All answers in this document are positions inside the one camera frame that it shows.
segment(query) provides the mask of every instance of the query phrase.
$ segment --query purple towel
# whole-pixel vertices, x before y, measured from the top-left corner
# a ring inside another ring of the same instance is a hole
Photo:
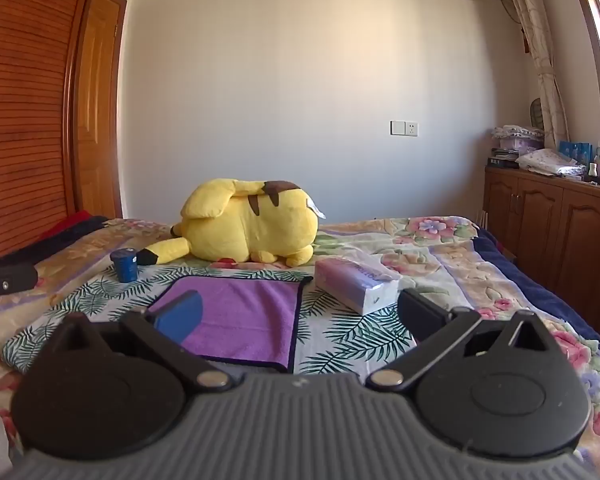
[[[181,345],[212,360],[292,372],[301,291],[306,281],[186,276],[149,308],[157,313],[188,290],[202,297],[202,321]]]

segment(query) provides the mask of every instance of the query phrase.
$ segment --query black ear tip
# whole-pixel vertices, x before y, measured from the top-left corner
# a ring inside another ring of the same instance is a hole
[[[138,265],[155,265],[158,262],[158,255],[152,253],[149,249],[142,249],[136,254]]]

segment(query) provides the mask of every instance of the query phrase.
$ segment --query pack of tissues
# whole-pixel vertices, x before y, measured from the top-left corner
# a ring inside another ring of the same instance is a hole
[[[318,288],[364,316],[397,301],[400,274],[368,254],[357,254],[318,260],[314,280]]]

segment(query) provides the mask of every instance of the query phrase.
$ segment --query curtain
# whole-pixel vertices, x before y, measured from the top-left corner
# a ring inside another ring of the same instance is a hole
[[[560,91],[555,80],[554,48],[544,2],[542,0],[513,0],[513,4],[520,17],[520,22],[522,22],[538,73],[542,118],[546,132],[544,145],[547,148],[557,149],[561,140],[569,140],[569,133]]]

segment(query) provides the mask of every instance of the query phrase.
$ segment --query pikachu plush toy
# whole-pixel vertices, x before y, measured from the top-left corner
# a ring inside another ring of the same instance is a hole
[[[175,238],[138,253],[139,265],[165,264],[187,254],[212,262],[272,264],[284,259],[302,266],[314,254],[318,217],[324,215],[302,189],[291,182],[244,182],[216,178],[199,186],[171,229]]]

